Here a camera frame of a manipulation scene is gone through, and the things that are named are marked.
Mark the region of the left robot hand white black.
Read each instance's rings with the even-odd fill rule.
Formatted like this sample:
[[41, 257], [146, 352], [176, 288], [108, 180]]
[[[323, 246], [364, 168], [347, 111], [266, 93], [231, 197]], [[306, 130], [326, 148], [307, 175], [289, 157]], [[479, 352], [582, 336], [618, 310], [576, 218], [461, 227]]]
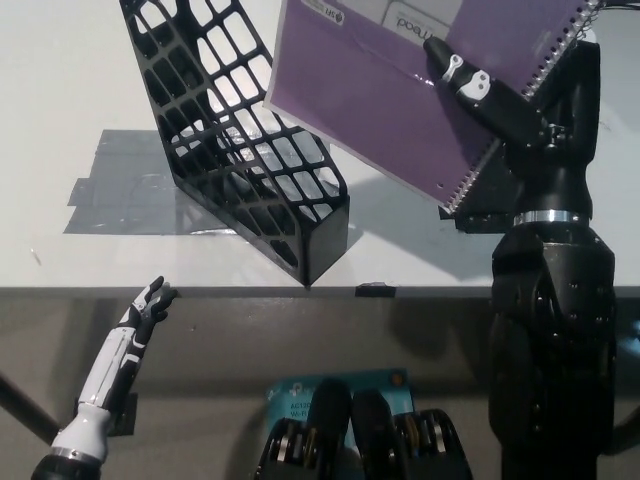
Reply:
[[105, 462], [109, 430], [123, 410], [156, 325], [168, 317], [177, 296], [159, 276], [131, 302], [106, 336], [78, 397], [76, 415], [51, 444], [53, 455]]

